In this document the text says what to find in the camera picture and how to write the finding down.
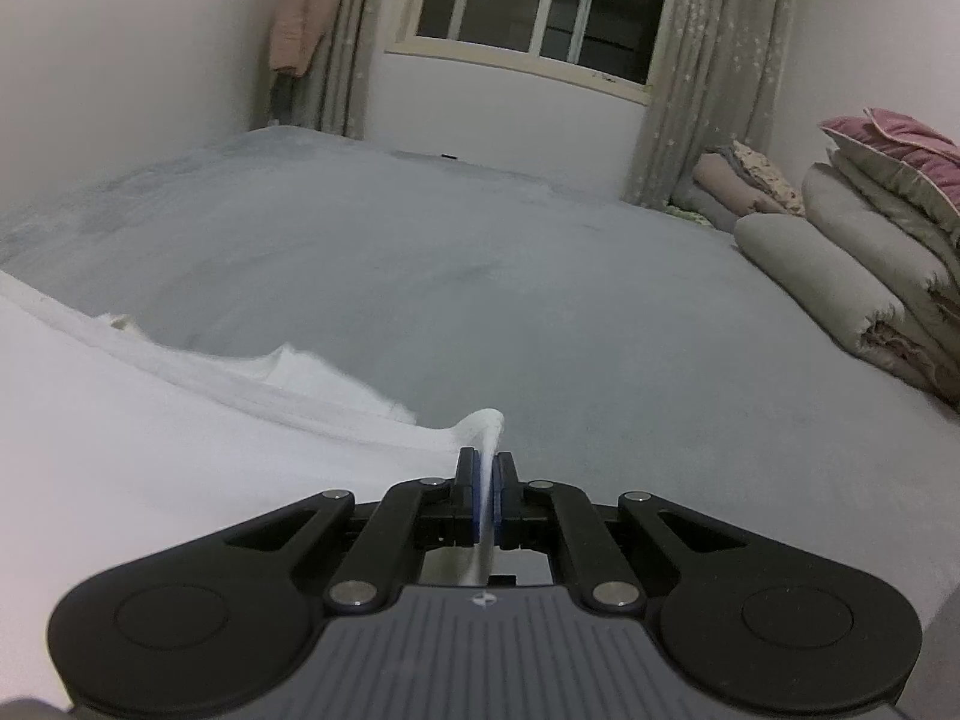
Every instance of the gray curtain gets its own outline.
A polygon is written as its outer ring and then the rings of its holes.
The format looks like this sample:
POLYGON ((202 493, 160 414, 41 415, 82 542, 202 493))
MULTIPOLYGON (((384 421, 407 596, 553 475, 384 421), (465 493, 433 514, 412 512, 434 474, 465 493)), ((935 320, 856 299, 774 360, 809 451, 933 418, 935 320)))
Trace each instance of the gray curtain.
POLYGON ((302 79, 293 80, 291 124, 347 138, 363 138, 367 86, 380 0, 338 0, 302 79))
POLYGON ((796 0, 675 0, 624 199, 662 209, 707 146, 766 151, 796 0))

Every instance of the stacked bedding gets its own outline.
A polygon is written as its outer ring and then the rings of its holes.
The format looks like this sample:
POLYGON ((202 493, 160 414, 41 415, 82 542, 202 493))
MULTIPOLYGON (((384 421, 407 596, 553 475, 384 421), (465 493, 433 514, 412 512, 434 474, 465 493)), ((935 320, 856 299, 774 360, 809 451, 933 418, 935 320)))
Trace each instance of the stacked bedding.
POLYGON ((712 146, 701 155, 673 191, 667 210, 677 215, 673 209, 702 215, 724 232, 733 232, 750 214, 805 213, 803 199, 779 169, 740 141, 712 146))
POLYGON ((960 149, 867 113, 822 125, 838 151, 805 177, 805 221, 741 220, 736 240, 840 346, 956 404, 960 149))

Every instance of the gray ribbed plate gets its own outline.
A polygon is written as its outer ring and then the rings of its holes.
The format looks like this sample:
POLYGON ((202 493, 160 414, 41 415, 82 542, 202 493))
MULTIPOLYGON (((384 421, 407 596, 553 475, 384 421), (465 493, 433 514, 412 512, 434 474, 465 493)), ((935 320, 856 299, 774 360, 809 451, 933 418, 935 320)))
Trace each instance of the gray ribbed plate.
MULTIPOLYGON (((82 717, 94 717, 79 712, 82 717)), ((882 707, 861 715, 893 720, 882 707)), ((289 680, 223 720, 745 720, 685 683, 635 621, 561 586, 409 586, 331 623, 289 680)))

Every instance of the window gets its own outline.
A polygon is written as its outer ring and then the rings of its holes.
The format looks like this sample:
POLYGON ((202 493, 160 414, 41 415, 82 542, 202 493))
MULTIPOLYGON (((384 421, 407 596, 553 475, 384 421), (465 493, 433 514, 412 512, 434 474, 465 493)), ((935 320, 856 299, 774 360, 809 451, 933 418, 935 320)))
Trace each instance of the window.
POLYGON ((646 101, 663 10, 664 0, 412 0, 395 50, 502 65, 646 101))

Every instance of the gray bedsheet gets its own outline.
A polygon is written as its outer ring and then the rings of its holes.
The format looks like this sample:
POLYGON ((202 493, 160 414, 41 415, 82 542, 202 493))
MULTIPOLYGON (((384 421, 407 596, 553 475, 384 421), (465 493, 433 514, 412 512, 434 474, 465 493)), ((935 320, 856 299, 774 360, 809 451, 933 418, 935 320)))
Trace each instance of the gray bedsheet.
MULTIPOLYGON (((724 233, 294 128, 39 200, 0 233, 0 268, 88 314, 215 354, 289 341, 421 424, 501 409, 523 477, 654 490, 871 571, 925 624, 960 581, 957 415, 841 350, 724 233)), ((958 606, 918 716, 960 713, 955 680, 928 690, 958 606)))

